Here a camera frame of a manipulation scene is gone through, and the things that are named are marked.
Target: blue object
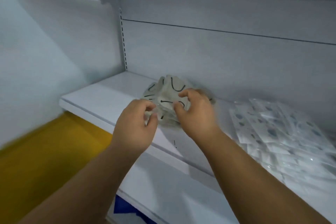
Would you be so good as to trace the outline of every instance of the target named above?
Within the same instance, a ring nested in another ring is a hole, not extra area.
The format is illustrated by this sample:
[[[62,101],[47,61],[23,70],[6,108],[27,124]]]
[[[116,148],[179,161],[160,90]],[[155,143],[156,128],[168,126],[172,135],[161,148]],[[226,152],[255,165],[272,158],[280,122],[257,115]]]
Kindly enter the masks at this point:
[[[135,213],[147,224],[157,224],[118,195],[115,196],[114,213]]]

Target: bundle of packaged items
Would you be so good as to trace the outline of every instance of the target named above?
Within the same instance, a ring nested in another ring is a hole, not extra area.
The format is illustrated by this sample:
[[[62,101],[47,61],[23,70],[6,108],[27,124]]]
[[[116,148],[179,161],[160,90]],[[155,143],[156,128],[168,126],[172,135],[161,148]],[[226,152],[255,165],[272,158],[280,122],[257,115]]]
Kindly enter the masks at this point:
[[[250,99],[230,110],[237,144],[295,192],[335,192],[336,149],[303,112]]]
[[[179,102],[187,111],[190,108],[190,101],[187,97],[179,97],[179,93],[185,89],[202,89],[212,104],[215,100],[212,94],[199,85],[189,82],[187,79],[181,79],[177,76],[167,75],[161,77],[158,82],[154,82],[147,87],[142,95],[142,99],[147,99],[156,104],[152,111],[146,111],[147,121],[153,112],[157,113],[161,125],[180,126],[179,120],[173,108],[173,102]]]

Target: person's left hand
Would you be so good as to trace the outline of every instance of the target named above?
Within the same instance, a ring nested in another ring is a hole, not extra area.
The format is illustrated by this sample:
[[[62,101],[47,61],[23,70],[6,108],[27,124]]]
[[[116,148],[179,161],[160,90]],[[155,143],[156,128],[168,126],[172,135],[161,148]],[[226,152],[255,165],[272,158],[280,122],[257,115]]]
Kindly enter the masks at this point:
[[[111,145],[128,153],[143,153],[152,143],[158,126],[156,113],[150,116],[147,126],[145,125],[145,111],[151,111],[155,107],[149,100],[133,100],[117,120]]]

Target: hand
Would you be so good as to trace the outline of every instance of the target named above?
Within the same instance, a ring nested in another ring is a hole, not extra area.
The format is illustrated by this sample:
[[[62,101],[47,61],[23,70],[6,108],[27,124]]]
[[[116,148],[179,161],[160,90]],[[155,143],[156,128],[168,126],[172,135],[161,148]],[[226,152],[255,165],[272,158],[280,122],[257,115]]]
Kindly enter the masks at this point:
[[[221,131],[212,105],[201,90],[186,89],[179,93],[179,97],[188,97],[191,106],[186,111],[175,102],[174,110],[185,133],[197,144]]]
[[[147,126],[145,125],[145,111],[151,111],[155,107],[149,100],[133,100],[117,120],[111,145],[127,153],[143,153],[152,143],[158,126],[156,113],[150,116]]]

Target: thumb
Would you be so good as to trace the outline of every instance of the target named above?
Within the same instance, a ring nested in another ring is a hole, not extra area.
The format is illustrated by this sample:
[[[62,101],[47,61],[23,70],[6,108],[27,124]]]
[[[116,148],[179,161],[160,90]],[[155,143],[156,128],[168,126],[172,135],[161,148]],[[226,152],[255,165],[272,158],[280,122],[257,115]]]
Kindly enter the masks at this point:
[[[183,117],[187,114],[187,111],[179,102],[174,102],[174,111],[178,117],[178,120],[181,121]]]
[[[158,127],[158,114],[156,112],[154,112],[149,117],[146,128],[150,131],[150,133],[153,134],[153,137],[154,137],[154,134],[155,134],[155,131],[156,131],[157,127]]]

